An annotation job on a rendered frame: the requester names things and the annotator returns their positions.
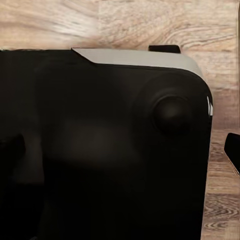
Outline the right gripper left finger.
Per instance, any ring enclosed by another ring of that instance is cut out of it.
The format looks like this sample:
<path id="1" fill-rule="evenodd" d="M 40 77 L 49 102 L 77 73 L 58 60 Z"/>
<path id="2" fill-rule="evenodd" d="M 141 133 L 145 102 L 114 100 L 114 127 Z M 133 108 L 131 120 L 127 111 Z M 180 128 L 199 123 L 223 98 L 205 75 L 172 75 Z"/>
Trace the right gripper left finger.
<path id="1" fill-rule="evenodd" d="M 0 193 L 26 152 L 22 133 L 0 138 Z"/>

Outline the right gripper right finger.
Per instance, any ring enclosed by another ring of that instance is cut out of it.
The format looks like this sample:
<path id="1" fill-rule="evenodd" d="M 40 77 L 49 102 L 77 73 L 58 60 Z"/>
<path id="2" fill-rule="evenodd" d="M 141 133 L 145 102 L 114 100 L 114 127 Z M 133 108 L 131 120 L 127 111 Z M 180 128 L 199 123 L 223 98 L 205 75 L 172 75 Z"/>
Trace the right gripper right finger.
<path id="1" fill-rule="evenodd" d="M 229 133 L 225 145 L 224 151 L 235 165 L 240 173 L 240 135 L 235 133 Z"/>

